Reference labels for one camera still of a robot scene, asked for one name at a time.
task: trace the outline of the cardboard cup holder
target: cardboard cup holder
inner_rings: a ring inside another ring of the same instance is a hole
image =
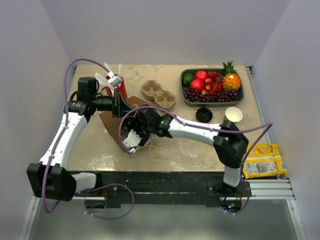
[[[141,86],[142,95],[155,105],[165,110],[171,110],[177,103],[176,96],[170,91],[163,90],[162,86],[155,80],[146,81]]]

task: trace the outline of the wooden tabletop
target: wooden tabletop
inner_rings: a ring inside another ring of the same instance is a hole
[[[114,73],[118,65],[110,65]],[[122,65],[128,97],[137,96],[146,100],[140,87],[148,80],[156,80],[164,90],[176,96],[176,105],[171,112],[181,118],[196,120],[196,107],[185,105],[180,90],[180,74],[191,68],[222,68],[221,65]],[[248,79],[246,68],[238,65],[237,70],[244,88],[244,100],[236,107],[243,113],[243,119],[237,123],[240,130],[261,125],[256,102]],[[80,77],[94,77],[95,72],[106,74],[97,65],[78,65],[71,93],[77,90]],[[210,123],[223,122],[227,107],[212,107],[213,118]],[[261,130],[246,133],[250,143],[261,134]],[[260,143],[266,143],[263,137]],[[213,147],[201,142],[182,138],[157,138],[151,147],[143,147],[133,155],[123,153],[110,137],[100,120],[99,112],[90,119],[80,135],[69,162],[69,170],[77,171],[223,171],[224,165],[219,161]]]

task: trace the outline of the black tray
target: black tray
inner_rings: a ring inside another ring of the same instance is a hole
[[[181,75],[180,75],[180,88],[181,88],[181,94],[182,94],[182,98],[185,102],[185,104],[189,107],[197,107],[197,108],[201,108],[201,107],[206,107],[206,108],[211,108],[211,107],[231,107],[231,106],[235,106],[239,103],[241,103],[243,101],[243,99],[245,98],[245,92],[244,92],[244,88],[243,85],[241,83],[241,87],[238,90],[238,95],[237,95],[237,99],[238,101],[232,101],[232,102],[190,102],[185,98],[184,95],[184,91],[186,89],[188,89],[188,86],[183,86],[182,84],[182,79],[183,76],[185,74],[188,73],[192,73],[193,75],[196,74],[197,71],[199,70],[204,70],[207,73],[209,72],[217,72],[218,74],[221,75],[225,75],[224,69],[223,68],[189,68],[184,70]]]

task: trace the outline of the yellow bag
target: yellow bag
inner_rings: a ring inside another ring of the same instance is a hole
[[[280,155],[278,145],[256,144],[252,149],[243,167],[243,174],[246,179],[268,176],[288,175],[286,165]]]

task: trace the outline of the white cup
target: white cup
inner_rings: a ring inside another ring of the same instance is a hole
[[[229,120],[234,124],[240,122],[243,117],[242,111],[234,106],[227,108],[224,113],[224,120]]]

